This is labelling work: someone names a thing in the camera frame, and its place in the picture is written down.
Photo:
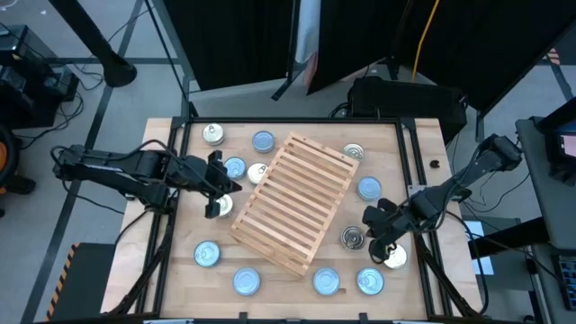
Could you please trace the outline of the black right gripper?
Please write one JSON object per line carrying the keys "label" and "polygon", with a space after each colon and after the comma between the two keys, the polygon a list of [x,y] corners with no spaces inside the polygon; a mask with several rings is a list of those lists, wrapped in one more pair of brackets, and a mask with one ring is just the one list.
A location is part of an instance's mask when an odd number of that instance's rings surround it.
{"label": "black right gripper", "polygon": [[[426,230],[426,196],[415,193],[403,204],[381,198],[376,206],[365,208],[362,223],[372,230],[388,227],[391,234],[422,233]],[[384,245],[371,231],[367,232],[367,237],[370,239],[368,253],[375,264],[387,261],[397,248],[395,242]]]}

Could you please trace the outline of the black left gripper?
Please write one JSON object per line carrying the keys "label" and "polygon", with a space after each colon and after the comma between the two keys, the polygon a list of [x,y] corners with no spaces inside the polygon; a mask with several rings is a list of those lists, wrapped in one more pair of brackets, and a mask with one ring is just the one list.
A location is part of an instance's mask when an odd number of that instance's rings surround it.
{"label": "black left gripper", "polygon": [[[182,158],[184,167],[193,174],[194,180],[202,190],[210,196],[222,196],[224,192],[240,192],[242,186],[232,180],[227,170],[221,170],[221,152],[213,151],[206,160],[188,155]],[[205,218],[214,219],[221,213],[221,205],[217,199],[208,198],[205,206]]]}

